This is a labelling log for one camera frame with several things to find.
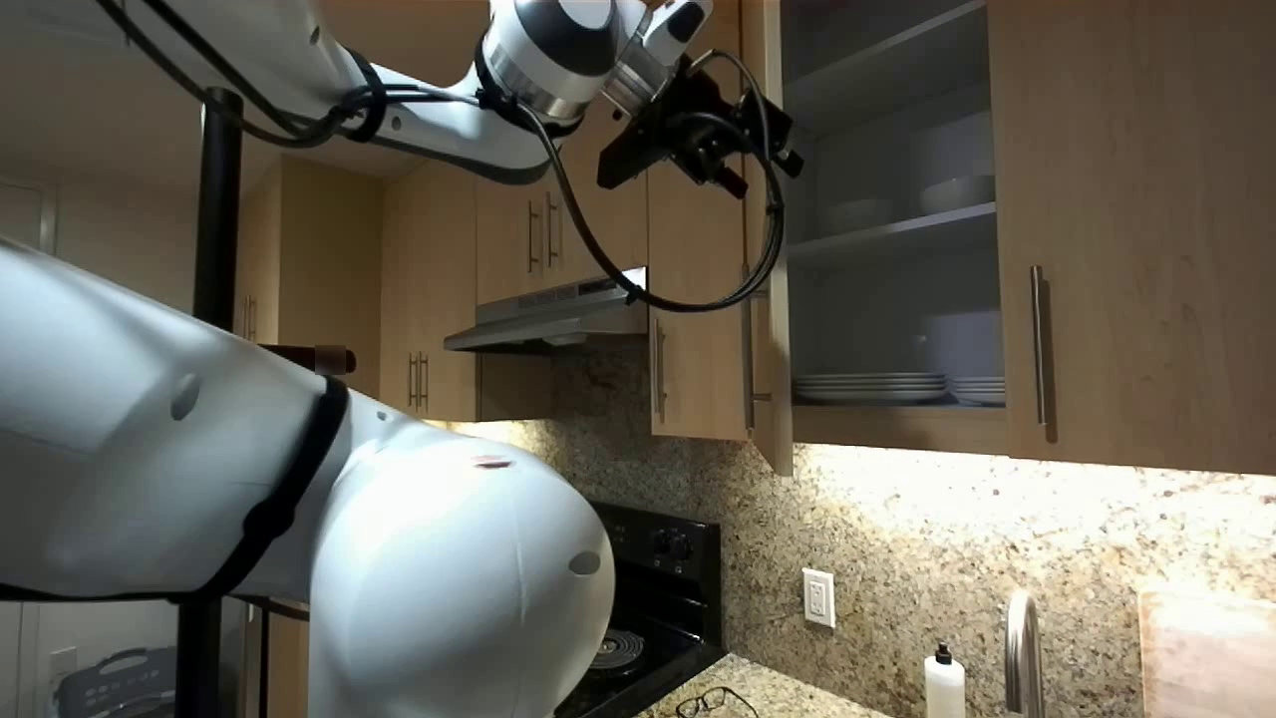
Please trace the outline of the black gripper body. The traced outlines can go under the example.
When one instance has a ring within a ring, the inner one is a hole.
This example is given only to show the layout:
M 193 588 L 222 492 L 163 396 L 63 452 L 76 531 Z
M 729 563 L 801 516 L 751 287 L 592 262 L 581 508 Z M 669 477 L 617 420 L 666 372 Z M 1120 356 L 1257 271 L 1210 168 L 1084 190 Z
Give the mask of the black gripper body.
M 745 176 L 729 168 L 729 157 L 769 158 L 785 176 L 798 176 L 806 158 L 794 152 L 790 130 L 794 118 L 757 88 L 725 98 L 710 71 L 682 64 L 674 80 L 604 148 L 597 182 L 624 189 L 648 168 L 669 158 L 694 182 L 718 182 L 742 200 Z

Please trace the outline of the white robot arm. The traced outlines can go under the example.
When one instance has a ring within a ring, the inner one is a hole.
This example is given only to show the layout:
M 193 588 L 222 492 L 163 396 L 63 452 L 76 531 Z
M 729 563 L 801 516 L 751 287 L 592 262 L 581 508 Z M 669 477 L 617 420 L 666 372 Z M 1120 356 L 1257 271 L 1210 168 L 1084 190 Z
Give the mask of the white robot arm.
M 718 94 L 716 0 L 491 0 L 464 80 L 339 45 L 317 0 L 99 0 L 193 94 L 529 182 L 592 102 L 657 158 L 774 190 L 785 118 Z M 613 614 L 613 544 L 545 464 L 435 430 L 187 310 L 0 243 L 0 590 L 266 597 L 310 629 L 310 718 L 555 718 Z

